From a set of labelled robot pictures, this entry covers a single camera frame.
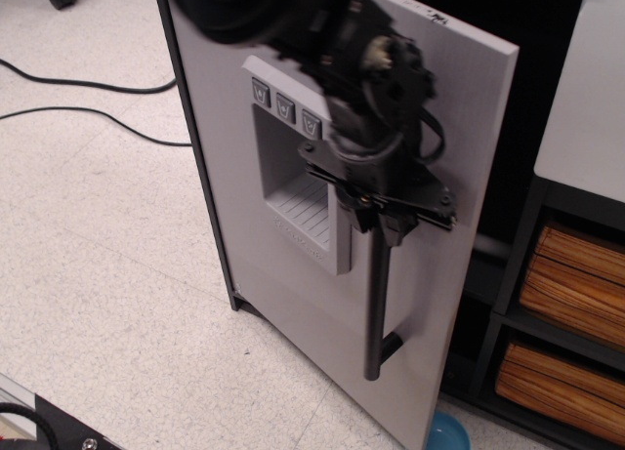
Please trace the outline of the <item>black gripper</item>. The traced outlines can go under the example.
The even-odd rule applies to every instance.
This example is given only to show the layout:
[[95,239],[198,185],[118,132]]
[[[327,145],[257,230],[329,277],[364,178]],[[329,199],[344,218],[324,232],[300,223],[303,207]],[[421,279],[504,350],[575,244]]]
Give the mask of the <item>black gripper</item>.
[[379,218],[390,247],[400,246],[421,221],[445,230],[456,223],[455,195],[398,142],[374,154],[349,155],[330,141],[306,141],[298,153],[310,175],[334,186],[351,226],[366,233]]

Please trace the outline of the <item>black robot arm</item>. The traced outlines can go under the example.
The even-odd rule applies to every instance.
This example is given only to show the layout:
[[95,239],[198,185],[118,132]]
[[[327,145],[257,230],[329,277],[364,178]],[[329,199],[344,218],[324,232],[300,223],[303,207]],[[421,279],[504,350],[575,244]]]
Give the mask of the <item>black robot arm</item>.
[[332,184],[351,225],[390,247],[424,221],[452,229],[453,193],[430,172],[444,142],[426,109],[436,91],[415,42],[374,0],[174,0],[209,40],[265,45],[321,89],[331,133],[299,148],[308,172]]

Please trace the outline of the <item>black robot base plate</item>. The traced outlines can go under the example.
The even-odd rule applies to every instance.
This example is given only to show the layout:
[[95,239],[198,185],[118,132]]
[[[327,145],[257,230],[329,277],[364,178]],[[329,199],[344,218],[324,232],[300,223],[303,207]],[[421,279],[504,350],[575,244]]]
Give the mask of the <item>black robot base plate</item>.
[[26,402],[1,397],[1,448],[123,449],[123,446],[34,394]]

